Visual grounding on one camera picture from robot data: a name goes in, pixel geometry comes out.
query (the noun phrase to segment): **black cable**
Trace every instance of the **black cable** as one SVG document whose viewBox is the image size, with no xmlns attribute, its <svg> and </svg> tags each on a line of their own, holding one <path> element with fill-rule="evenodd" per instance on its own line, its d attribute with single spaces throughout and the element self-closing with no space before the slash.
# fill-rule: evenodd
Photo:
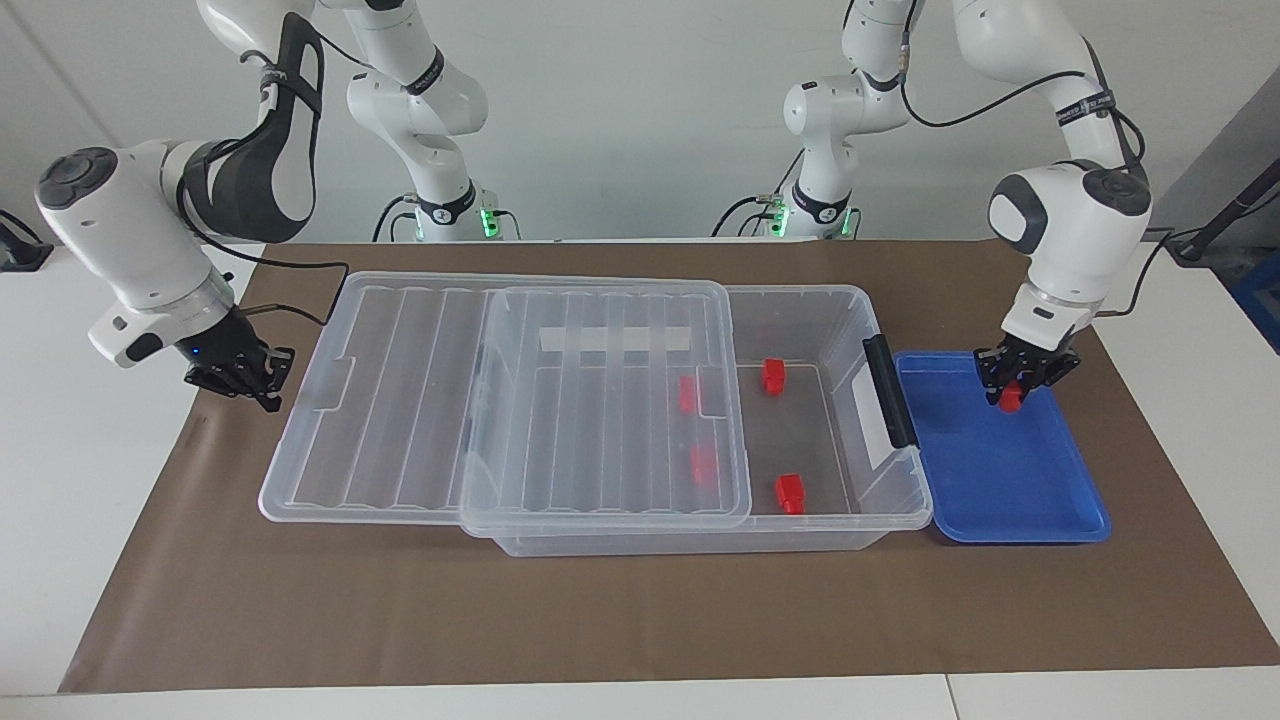
<svg viewBox="0 0 1280 720">
<path fill-rule="evenodd" d="M 721 215 L 719 222 L 716 223 L 716 229 L 712 231 L 710 237 L 717 237 L 719 234 L 721 228 L 723 228 L 724 223 L 728 222 L 730 215 L 732 215 L 733 213 L 736 213 L 739 210 L 739 208 L 742 208 L 745 205 L 750 205 L 751 202 L 759 202 L 760 205 L 764 205 L 764 202 L 762 202 L 754 195 L 751 195 L 749 197 L 744 197 L 744 199 L 739 200 L 737 202 L 730 205 L 728 210 L 724 210 L 724 214 Z"/>
<path fill-rule="evenodd" d="M 1262 201 L 1262 202 L 1260 202 L 1258 205 L 1254 205 L 1254 206 L 1253 206 L 1253 208 L 1251 208 L 1249 210 L 1247 210 L 1247 211 L 1244 211 L 1244 213 L 1240 213 L 1240 217 L 1239 217 L 1239 218 L 1236 218 L 1236 220 L 1242 220 L 1242 219 L 1244 219 L 1244 218 L 1248 218 L 1249 215 L 1252 215 L 1252 214 L 1257 213 L 1258 210 L 1262 210 L 1262 209 L 1263 209 L 1263 208 L 1266 208 L 1267 205 L 1271 205 L 1272 202 L 1275 202 L 1275 201 L 1276 201 L 1276 197 L 1280 197 L 1280 190 L 1276 190 L 1276 191 L 1275 191 L 1274 193 L 1271 193 L 1271 197 L 1267 197 L 1266 200 L 1263 200 L 1263 201 Z"/>
<path fill-rule="evenodd" d="M 410 220 L 416 220 L 417 219 L 417 214 L 415 214 L 415 213 L 401 213 L 399 215 L 396 215 L 394 218 L 392 218 L 392 229 L 390 229 L 392 242 L 396 242 L 396 223 L 398 223 L 398 222 L 401 222 L 401 220 L 403 220 L 406 218 L 408 218 Z"/>
<path fill-rule="evenodd" d="M 1196 234 L 1202 229 L 1204 228 L 1199 227 L 1175 233 L 1172 228 L 1147 228 L 1146 232 L 1148 233 L 1164 231 L 1165 237 L 1160 238 L 1160 242 L 1156 243 L 1156 249 L 1151 251 L 1151 255 L 1147 256 L 1147 261 L 1143 263 L 1142 272 L 1138 273 L 1138 282 L 1133 284 L 1133 295 L 1129 297 L 1129 306 L 1125 307 L 1124 310 L 1106 310 L 1102 313 L 1097 313 L 1094 316 L 1124 318 L 1126 315 L 1133 314 L 1133 310 L 1138 306 L 1138 296 L 1142 293 L 1142 283 L 1147 281 L 1147 273 L 1151 270 L 1151 265 L 1155 264 L 1156 256 L 1160 255 L 1160 251 L 1164 250 L 1171 241 L 1178 240 L 1179 237 L 1185 237 L 1188 234 Z"/>
<path fill-rule="evenodd" d="M 860 231 L 863 228 L 863 209 L 861 208 L 850 208 L 849 211 L 850 213 L 858 213 L 858 224 L 854 225 L 854 233 L 851 236 L 849 236 L 849 240 L 858 240 L 858 231 Z"/>
<path fill-rule="evenodd" d="M 366 68 L 366 69 L 370 69 L 370 70 L 378 69 L 378 68 L 374 68 L 372 65 L 370 65 L 369 63 L 361 60 L 360 58 L 356 58 L 351 53 L 347 53 L 342 47 L 339 47 L 337 42 L 329 40 L 329 36 L 326 36 L 325 33 L 320 32 L 319 29 L 316 29 L 316 35 L 320 36 L 320 40 L 323 40 L 325 45 L 328 45 L 329 47 L 333 47 L 334 50 L 338 51 L 339 55 L 342 55 L 343 58 L 351 60 L 352 63 L 356 63 L 361 68 Z"/>
<path fill-rule="evenodd" d="M 387 215 L 392 214 L 392 210 L 401 202 L 408 202 L 403 195 L 397 195 L 390 202 L 383 208 L 383 214 L 378 215 L 378 224 L 374 225 L 374 238 L 370 242 L 378 242 L 378 237 L 383 234 L 383 223 L 387 222 Z"/>
<path fill-rule="evenodd" d="M 782 173 L 782 179 L 780 179 L 778 181 L 778 186 L 773 188 L 773 195 L 778 195 L 778 193 L 782 192 L 782 186 L 785 186 L 787 183 L 787 178 L 790 178 L 791 173 L 795 172 L 796 165 L 800 164 L 800 159 L 801 158 L 804 158 L 804 149 L 803 147 L 800 149 L 799 152 L 796 152 L 796 156 L 791 159 L 791 164 L 787 165 L 787 172 Z M 760 222 L 762 222 L 760 219 L 755 220 L 755 227 L 751 228 L 751 236 L 753 237 L 756 236 L 760 232 Z"/>
<path fill-rule="evenodd" d="M 751 231 L 750 236 L 746 236 L 746 225 L 755 220 L 755 227 L 760 227 L 760 222 L 773 218 L 773 213 L 760 213 L 758 215 L 751 215 L 750 218 L 742 220 L 742 227 L 737 228 L 737 237 L 755 237 L 755 231 Z"/>
<path fill-rule="evenodd" d="M 1129 165 L 1125 167 L 1125 169 L 1128 169 L 1128 167 L 1137 165 L 1143 158 L 1147 156 L 1147 136 L 1142 135 L 1142 128 L 1129 119 L 1129 115 L 1125 115 L 1120 108 L 1112 108 L 1111 111 L 1115 113 L 1116 118 L 1119 118 L 1125 127 L 1133 131 L 1133 136 L 1138 141 L 1138 152 L 1134 154 L 1133 160 L 1130 160 Z"/>
<path fill-rule="evenodd" d="M 40 240 L 40 236 L 36 234 L 36 231 L 31 229 L 31 225 L 28 225 L 27 223 L 22 222 L 22 219 L 18 218 L 17 215 L 14 215 L 13 213 L 10 213 L 8 210 L 0 210 L 0 218 L 4 218 L 6 220 L 9 220 L 10 223 L 14 224 L 14 227 L 17 227 L 22 232 L 29 234 L 31 240 L 36 241 L 36 245 L 44 245 L 44 241 Z"/>
<path fill-rule="evenodd" d="M 325 325 L 325 320 L 316 318 L 315 315 L 307 313 L 301 307 L 284 305 L 283 302 L 273 302 L 270 305 L 256 305 L 253 307 L 244 307 L 241 310 L 241 315 L 244 315 L 246 318 L 251 318 L 253 315 L 265 315 L 268 313 L 293 313 L 294 315 L 302 315 L 303 318 L 311 320 L 312 323 L 320 325 L 321 328 Z"/>
<path fill-rule="evenodd" d="M 1061 79 L 1061 78 L 1065 78 L 1065 77 L 1087 77 L 1087 76 L 1084 73 L 1082 73 L 1080 70 L 1062 70 L 1062 72 L 1047 74 L 1047 76 L 1044 76 L 1044 77 L 1042 77 L 1042 78 L 1039 78 L 1039 79 L 1037 79 L 1034 82 L 1029 82 L 1029 83 L 1019 87 L 1018 90 L 1015 90 L 1015 91 L 1005 95 L 1004 97 L 1000 97 L 998 100 L 995 100 L 992 102 L 988 102 L 988 104 L 983 105 L 982 108 L 978 108 L 977 110 L 974 110 L 974 111 L 972 111 L 972 113 L 969 113 L 966 115 L 960 115 L 959 118 L 952 118 L 950 120 L 941 120 L 941 122 L 936 122 L 936 120 L 929 120 L 927 118 L 922 118 L 920 114 L 915 111 L 915 108 L 911 106 L 911 101 L 906 97 L 906 76 L 905 74 L 902 76 L 902 81 L 897 85 L 897 90 L 902 95 L 902 105 L 906 106 L 906 113 L 909 115 L 911 115 L 911 118 L 915 122 L 920 123 L 924 127 L 931 127 L 931 128 L 948 128 L 948 127 L 957 126 L 960 123 L 966 123 L 966 122 L 969 122 L 969 120 L 972 120 L 972 119 L 974 119 L 978 115 L 982 115 L 984 113 L 989 113 L 991 110 L 995 110 L 996 108 L 1004 105 L 1005 102 L 1009 102 L 1014 97 L 1018 97 L 1019 95 L 1021 95 L 1024 92 L 1028 92 L 1030 90 L 1036 90 L 1037 87 L 1044 85 L 1046 82 L 1052 82 L 1055 79 Z"/>
<path fill-rule="evenodd" d="M 187 181 L 186 181 L 186 178 L 178 178 L 178 188 L 175 190 L 175 195 L 177 195 L 177 201 L 178 201 L 178 217 L 182 218 L 182 222 L 187 225 L 187 229 L 189 229 L 192 233 L 195 233 L 195 236 L 198 237 L 200 240 L 205 241 L 206 245 L 214 247 L 215 250 L 219 250 L 220 252 L 230 255 L 232 258 L 239 258 L 241 260 L 247 260 L 250 263 L 253 263 L 255 265 L 266 265 L 269 268 L 284 268 L 284 269 L 291 269 L 291 270 L 321 270 L 321 269 L 326 269 L 326 268 L 340 268 L 342 269 L 342 279 L 338 281 L 338 290 L 333 293 L 333 301 L 329 302 L 329 313 L 325 315 L 324 320 L 321 320 L 319 323 L 320 325 L 329 324 L 329 320 L 333 318 L 333 310 L 334 310 L 334 307 L 338 306 L 338 297 L 342 295 L 342 288 L 347 283 L 347 275 L 351 274 L 351 265 L 348 265 L 347 263 L 344 263 L 342 260 L 329 260 L 329 261 L 325 261 L 325 263 L 291 263 L 288 260 L 273 260 L 270 258 L 255 258 L 252 255 L 247 255 L 247 254 L 241 252 L 238 250 L 232 250 L 230 247 L 227 247 L 225 245 L 223 245 L 223 243 L 218 242 L 216 240 L 214 240 L 214 238 L 209 237 L 207 234 L 205 234 L 205 232 L 201 231 L 198 227 L 196 227 L 196 223 L 192 222 L 191 215 L 187 213 Z M 319 320 L 319 318 L 315 318 L 315 315 L 311 315 L 311 318 Z"/>
<path fill-rule="evenodd" d="M 495 218 L 511 218 L 511 223 L 516 225 L 516 240 L 525 240 L 525 233 L 520 232 L 520 218 L 515 213 L 511 210 L 494 210 L 493 215 Z"/>
</svg>

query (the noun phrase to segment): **black strap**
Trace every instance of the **black strap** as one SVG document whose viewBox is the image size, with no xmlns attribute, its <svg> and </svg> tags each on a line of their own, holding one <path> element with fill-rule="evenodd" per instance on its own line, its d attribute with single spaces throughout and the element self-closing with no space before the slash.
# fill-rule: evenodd
<svg viewBox="0 0 1280 720">
<path fill-rule="evenodd" d="M 431 218 L 431 222 L 438 225 L 452 225 L 458 222 L 458 218 L 467 211 L 471 205 L 476 201 L 476 183 L 470 182 L 467 191 L 462 193 L 462 197 L 457 200 L 451 200 L 443 205 L 431 202 L 430 200 L 422 200 L 419 197 L 417 206 L 426 213 L 426 217 Z"/>
<path fill-rule="evenodd" d="M 1075 105 L 1062 108 L 1057 111 L 1057 124 L 1059 127 L 1066 127 L 1080 118 L 1092 115 L 1094 113 L 1101 113 L 1102 110 L 1110 110 L 1116 106 L 1115 94 L 1110 88 L 1098 92 L 1097 95 L 1091 95 L 1084 100 L 1080 100 Z"/>
<path fill-rule="evenodd" d="M 838 220 L 840 215 L 844 214 L 846 208 L 849 208 L 849 199 L 852 197 L 852 191 L 850 191 L 844 200 L 837 202 L 823 202 L 822 200 L 815 200 L 805 195 L 805 192 L 800 190 L 799 182 L 791 188 L 791 197 L 795 197 L 796 206 L 812 215 L 813 222 L 819 225 L 829 225 L 831 223 Z"/>
<path fill-rule="evenodd" d="M 435 85 L 435 81 L 440 79 L 444 74 L 444 51 L 440 46 L 435 46 L 435 58 L 431 59 L 431 64 L 426 67 L 426 70 L 417 77 L 413 82 L 404 86 L 404 91 L 410 95 L 422 95 Z"/>
</svg>

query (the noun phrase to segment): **white table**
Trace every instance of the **white table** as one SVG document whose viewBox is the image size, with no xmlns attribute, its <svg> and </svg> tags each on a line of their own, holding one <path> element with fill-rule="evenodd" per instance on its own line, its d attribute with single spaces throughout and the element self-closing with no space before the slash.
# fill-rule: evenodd
<svg viewBox="0 0 1280 720">
<path fill-rule="evenodd" d="M 248 264 L 216 260 L 242 290 Z M 1120 283 L 1116 295 L 1128 292 Z M 96 355 L 83 332 L 109 302 L 63 250 L 38 274 L 0 275 L 0 694 L 56 691 L 195 397 L 174 352 L 129 372 Z M 1208 272 L 1167 258 L 1138 311 L 1098 322 L 1098 332 L 1276 634 L 1280 357 Z M 0 698 L 4 719 L 357 715 L 1274 719 L 1280 669 Z"/>
</svg>

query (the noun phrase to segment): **red object in gripper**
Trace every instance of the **red object in gripper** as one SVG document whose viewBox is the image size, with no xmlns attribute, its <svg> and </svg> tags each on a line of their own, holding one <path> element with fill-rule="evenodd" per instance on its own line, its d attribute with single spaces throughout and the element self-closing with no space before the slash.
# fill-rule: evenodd
<svg viewBox="0 0 1280 720">
<path fill-rule="evenodd" d="M 787 515 L 804 515 L 804 482 L 800 475 L 780 475 L 773 486 L 778 493 L 778 506 Z"/>
<path fill-rule="evenodd" d="M 1005 389 L 1000 392 L 1000 409 L 1005 413 L 1018 413 L 1023 407 L 1023 386 L 1018 380 L 1009 380 Z"/>
<path fill-rule="evenodd" d="M 764 395 L 782 395 L 782 387 L 787 383 L 787 366 L 777 357 L 769 357 L 760 368 L 760 382 L 764 384 Z"/>
</svg>

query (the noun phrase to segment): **brown paper mat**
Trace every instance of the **brown paper mat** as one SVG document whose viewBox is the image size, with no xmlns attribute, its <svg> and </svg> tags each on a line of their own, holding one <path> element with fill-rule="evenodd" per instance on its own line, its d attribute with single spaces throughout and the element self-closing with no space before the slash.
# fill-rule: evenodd
<svg viewBox="0 0 1280 720">
<path fill-rule="evenodd" d="M 357 269 L 850 283 L 897 350 L 998 340 L 1025 260 L 996 242 L 291 246 Z M 326 306 L 319 272 L 260 268 L 246 304 Z M 255 318 L 300 350 L 316 329 Z M 1091 332 L 1057 388 L 1111 512 L 1083 547 L 509 559 L 454 528 L 279 525 L 257 491 L 285 414 L 201 393 L 99 602 L 64 692 L 595 682 L 1280 664 Z"/>
</svg>

